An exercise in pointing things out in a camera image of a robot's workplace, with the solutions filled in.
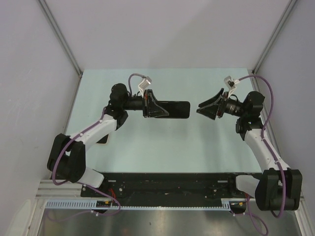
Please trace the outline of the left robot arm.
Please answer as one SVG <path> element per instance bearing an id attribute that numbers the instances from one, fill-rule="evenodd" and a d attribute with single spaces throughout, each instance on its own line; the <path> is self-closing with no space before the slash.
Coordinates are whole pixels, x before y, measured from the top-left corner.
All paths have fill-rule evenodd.
<path id="1" fill-rule="evenodd" d="M 141 110 L 146 118 L 169 116 L 169 112 L 157 101 L 152 90 L 145 90 L 144 96 L 130 96 L 124 84 L 111 88 L 108 105 L 101 117 L 83 131 L 73 135 L 59 134 L 55 137 L 47 167 L 52 171 L 53 183 L 60 185 L 56 177 L 65 182 L 91 186 L 97 196 L 108 193 L 109 185 L 104 175 L 86 165 L 86 152 L 110 133 L 117 131 L 127 120 L 129 110 Z"/>

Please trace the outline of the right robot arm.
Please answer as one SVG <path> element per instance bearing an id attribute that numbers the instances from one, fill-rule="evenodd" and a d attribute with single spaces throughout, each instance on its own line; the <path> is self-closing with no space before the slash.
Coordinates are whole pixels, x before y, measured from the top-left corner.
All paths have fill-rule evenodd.
<path id="1" fill-rule="evenodd" d="M 238 117 L 236 133 L 250 147 L 262 171 L 259 179 L 238 175 L 228 183 L 227 192 L 232 197 L 246 193 L 255 198 L 261 211 L 295 211 L 299 208 L 302 174 L 290 168 L 276 152 L 263 130 L 260 112 L 265 97 L 251 91 L 243 102 L 231 99 L 221 89 L 214 97 L 200 103 L 197 113 L 212 120 L 223 114 Z"/>

